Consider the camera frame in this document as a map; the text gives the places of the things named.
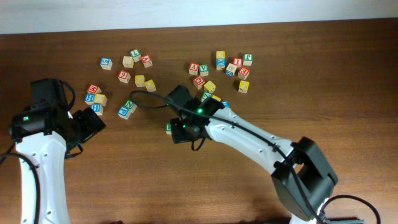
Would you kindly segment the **green R block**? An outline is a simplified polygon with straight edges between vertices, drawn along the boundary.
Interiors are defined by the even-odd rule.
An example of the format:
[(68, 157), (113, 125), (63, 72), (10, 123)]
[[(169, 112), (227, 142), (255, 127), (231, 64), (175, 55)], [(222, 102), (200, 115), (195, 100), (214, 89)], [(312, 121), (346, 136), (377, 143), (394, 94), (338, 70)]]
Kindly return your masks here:
[(172, 129), (171, 129), (171, 124), (170, 123), (167, 123), (165, 125), (165, 132), (166, 132), (166, 134), (171, 135)]

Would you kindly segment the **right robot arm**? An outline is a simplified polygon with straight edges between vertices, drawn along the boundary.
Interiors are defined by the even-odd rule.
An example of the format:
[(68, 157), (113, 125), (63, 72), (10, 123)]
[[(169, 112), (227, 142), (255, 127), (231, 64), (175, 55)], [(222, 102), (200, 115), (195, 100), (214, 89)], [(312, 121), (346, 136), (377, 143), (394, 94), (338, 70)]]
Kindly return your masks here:
[(168, 103), (178, 115), (171, 121), (174, 143), (211, 139), (239, 151), (272, 178), (291, 223), (325, 223), (322, 210), (338, 183), (318, 145), (275, 136), (239, 117), (215, 100)]

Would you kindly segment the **yellow U block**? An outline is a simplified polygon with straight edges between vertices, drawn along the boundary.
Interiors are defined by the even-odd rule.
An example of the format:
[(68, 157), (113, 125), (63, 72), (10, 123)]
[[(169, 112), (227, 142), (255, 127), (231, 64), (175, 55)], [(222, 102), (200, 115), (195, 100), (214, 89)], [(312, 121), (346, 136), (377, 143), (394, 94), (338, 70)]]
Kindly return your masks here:
[(248, 92), (248, 88), (249, 88), (249, 82), (245, 81), (245, 80), (241, 80), (239, 82), (239, 88), (238, 91), (240, 93), (247, 93)]

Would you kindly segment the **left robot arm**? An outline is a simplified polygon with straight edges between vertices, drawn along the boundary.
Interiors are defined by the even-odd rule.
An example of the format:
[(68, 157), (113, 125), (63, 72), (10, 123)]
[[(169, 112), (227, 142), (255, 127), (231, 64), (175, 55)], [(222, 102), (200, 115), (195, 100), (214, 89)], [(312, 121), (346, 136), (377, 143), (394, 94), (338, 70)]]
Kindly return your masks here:
[(74, 148), (105, 128), (91, 109), (73, 114), (46, 106), (12, 119), (15, 156), (21, 166), (21, 223), (69, 223), (64, 162), (76, 157)]

